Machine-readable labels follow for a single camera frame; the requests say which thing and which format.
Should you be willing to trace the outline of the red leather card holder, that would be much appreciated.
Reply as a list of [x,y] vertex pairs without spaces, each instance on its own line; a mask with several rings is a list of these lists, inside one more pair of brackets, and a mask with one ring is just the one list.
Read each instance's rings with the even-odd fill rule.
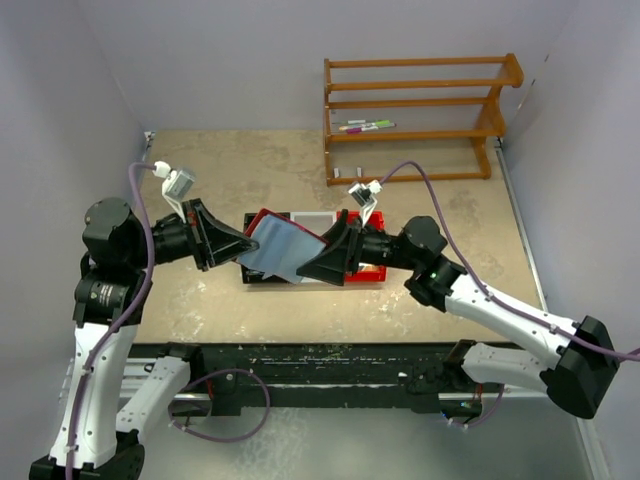
[[261,209],[254,216],[245,235],[259,246],[240,255],[236,262],[248,271],[260,273],[262,280],[277,277],[291,284],[304,281],[297,270],[327,246],[321,236],[268,209]]

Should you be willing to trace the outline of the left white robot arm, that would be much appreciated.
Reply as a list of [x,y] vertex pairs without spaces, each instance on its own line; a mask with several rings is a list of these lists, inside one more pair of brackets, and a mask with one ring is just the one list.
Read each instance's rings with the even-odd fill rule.
[[217,220],[199,199],[155,225],[117,197],[85,214],[81,278],[74,292],[75,356],[59,433],[32,479],[136,479],[146,435],[181,389],[206,378],[200,348],[169,344],[125,404],[120,392],[157,265],[191,257],[207,271],[257,249],[257,241]]

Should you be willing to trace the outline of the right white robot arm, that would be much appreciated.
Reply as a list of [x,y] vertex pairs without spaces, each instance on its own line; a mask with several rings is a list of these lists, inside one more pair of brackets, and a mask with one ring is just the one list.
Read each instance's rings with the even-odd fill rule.
[[445,237],[429,216],[411,218],[397,235],[341,216],[323,236],[326,248],[298,268],[303,277],[341,286],[361,263],[410,272],[404,286],[419,304],[474,321],[513,342],[511,348],[459,341],[445,366],[456,391],[474,384],[513,385],[545,394],[565,412],[592,419],[620,362],[600,320],[576,321],[503,295],[446,257]]

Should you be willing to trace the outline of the red plastic bin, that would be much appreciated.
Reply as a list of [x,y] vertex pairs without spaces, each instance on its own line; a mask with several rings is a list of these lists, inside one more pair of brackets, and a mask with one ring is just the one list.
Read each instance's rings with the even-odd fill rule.
[[[381,211],[375,210],[368,223],[368,226],[378,230],[385,227],[385,219]],[[346,283],[383,283],[386,281],[387,268],[384,266],[376,266],[369,263],[360,262],[358,270],[355,273],[347,273],[345,276]]]

